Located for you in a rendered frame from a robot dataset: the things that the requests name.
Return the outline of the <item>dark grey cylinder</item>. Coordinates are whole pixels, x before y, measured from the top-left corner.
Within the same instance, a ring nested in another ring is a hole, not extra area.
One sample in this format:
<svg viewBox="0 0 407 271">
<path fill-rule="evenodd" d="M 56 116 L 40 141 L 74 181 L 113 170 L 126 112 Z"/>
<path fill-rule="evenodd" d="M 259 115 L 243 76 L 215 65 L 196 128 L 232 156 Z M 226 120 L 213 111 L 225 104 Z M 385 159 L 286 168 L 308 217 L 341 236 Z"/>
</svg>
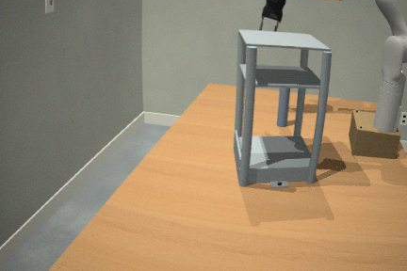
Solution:
<svg viewBox="0 0 407 271">
<path fill-rule="evenodd" d="M 280 88 L 277 126 L 286 127 L 288 118 L 290 88 Z"/>
</svg>

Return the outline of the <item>grey shelving unit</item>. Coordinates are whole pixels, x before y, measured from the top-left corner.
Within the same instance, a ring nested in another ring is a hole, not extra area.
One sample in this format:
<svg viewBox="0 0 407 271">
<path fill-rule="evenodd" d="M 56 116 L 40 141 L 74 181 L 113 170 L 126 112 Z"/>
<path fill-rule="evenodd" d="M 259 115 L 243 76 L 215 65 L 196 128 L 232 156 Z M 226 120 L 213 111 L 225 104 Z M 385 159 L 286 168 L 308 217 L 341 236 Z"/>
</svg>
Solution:
<svg viewBox="0 0 407 271">
<path fill-rule="evenodd" d="M 301 49 L 300 66 L 257 65 L 256 68 L 257 47 Z M 309 50 L 322 51 L 320 79 L 307 68 Z M 239 186 L 270 183 L 271 188 L 281 188 L 288 187 L 287 182 L 314 183 L 326 115 L 331 61 L 331 49 L 309 34 L 238 30 L 234 151 L 237 147 Z M 255 88 L 298 88 L 293 135 L 252 136 Z M 307 88 L 319 89 L 311 153 L 301 136 Z"/>
</svg>

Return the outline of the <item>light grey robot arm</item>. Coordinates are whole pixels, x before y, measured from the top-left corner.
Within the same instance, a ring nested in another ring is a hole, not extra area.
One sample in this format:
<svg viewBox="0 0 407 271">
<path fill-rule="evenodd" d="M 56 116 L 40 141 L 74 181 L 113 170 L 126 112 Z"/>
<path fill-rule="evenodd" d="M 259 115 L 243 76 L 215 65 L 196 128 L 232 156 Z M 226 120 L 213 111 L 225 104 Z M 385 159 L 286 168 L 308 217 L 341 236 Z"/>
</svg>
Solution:
<svg viewBox="0 0 407 271">
<path fill-rule="evenodd" d="M 407 25 L 399 0 L 375 0 L 389 23 L 393 36 L 383 47 L 383 78 L 373 125 L 380 131 L 396 132 L 406 76 L 401 72 L 407 63 Z M 401 37 L 402 36 L 402 37 Z"/>
</svg>

